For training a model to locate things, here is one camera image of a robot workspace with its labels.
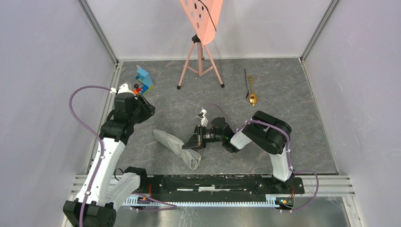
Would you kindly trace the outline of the grey cloth napkin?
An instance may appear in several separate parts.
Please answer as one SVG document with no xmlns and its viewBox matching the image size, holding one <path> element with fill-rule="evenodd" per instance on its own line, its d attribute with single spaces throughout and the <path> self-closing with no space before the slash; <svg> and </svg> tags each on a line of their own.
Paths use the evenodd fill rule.
<svg viewBox="0 0 401 227">
<path fill-rule="evenodd" d="M 192 149 L 183 149 L 184 143 L 176 136 L 162 130 L 153 130 L 154 139 L 174 152 L 191 169 L 196 170 L 201 161 L 201 155 Z"/>
</svg>

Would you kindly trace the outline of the thin black utensil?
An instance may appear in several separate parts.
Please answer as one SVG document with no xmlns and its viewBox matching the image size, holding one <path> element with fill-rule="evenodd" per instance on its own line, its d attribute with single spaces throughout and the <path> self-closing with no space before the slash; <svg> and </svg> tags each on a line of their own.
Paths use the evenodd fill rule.
<svg viewBox="0 0 401 227">
<path fill-rule="evenodd" d="M 246 73 L 246 68 L 244 68 L 244 79 L 245 79 L 245 86 L 246 86 L 246 96 L 245 98 L 248 99 L 249 97 L 249 87 L 248 87 L 248 77 L 247 77 L 247 73 Z"/>
</svg>

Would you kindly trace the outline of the gold spoon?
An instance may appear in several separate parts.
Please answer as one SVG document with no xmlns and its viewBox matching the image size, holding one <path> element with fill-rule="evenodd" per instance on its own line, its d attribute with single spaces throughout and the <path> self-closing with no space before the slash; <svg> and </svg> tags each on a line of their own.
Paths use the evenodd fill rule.
<svg viewBox="0 0 401 227">
<path fill-rule="evenodd" d="M 249 79 L 249 83 L 251 86 L 251 93 L 249 95 L 249 101 L 252 106 L 255 106 L 258 102 L 258 97 L 257 97 L 254 87 L 253 87 L 253 77 L 250 75 L 250 76 L 248 76 L 248 79 Z"/>
</svg>

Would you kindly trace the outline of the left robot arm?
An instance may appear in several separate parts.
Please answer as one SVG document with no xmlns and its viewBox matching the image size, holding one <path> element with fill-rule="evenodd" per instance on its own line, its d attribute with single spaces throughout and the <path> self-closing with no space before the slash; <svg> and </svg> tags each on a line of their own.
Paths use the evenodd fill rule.
<svg viewBox="0 0 401 227">
<path fill-rule="evenodd" d="M 155 107 L 142 95 L 117 94 L 114 109 L 101 126 L 98 149 L 87 178 L 73 201 L 66 201 L 63 212 L 74 227 L 112 227 L 123 202 L 137 189 L 146 188 L 146 169 L 128 167 L 122 178 L 110 187 L 111 176 L 135 124 L 155 114 Z"/>
</svg>

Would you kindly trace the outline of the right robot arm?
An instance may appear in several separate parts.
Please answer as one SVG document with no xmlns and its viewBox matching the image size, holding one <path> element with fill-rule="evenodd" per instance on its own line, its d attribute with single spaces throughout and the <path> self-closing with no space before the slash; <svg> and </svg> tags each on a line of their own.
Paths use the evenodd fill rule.
<svg viewBox="0 0 401 227">
<path fill-rule="evenodd" d="M 214 118 L 211 127 L 207 128 L 205 114 L 206 111 L 203 110 L 197 116 L 201 124 L 195 127 L 193 135 L 182 145 L 182 149 L 202 149 L 208 143 L 221 142 L 226 151 L 237 153 L 253 142 L 269 154 L 274 183 L 279 183 L 286 189 L 291 187 L 294 173 L 287 153 L 290 151 L 292 129 L 286 122 L 256 111 L 243 127 L 234 131 L 224 117 Z"/>
</svg>

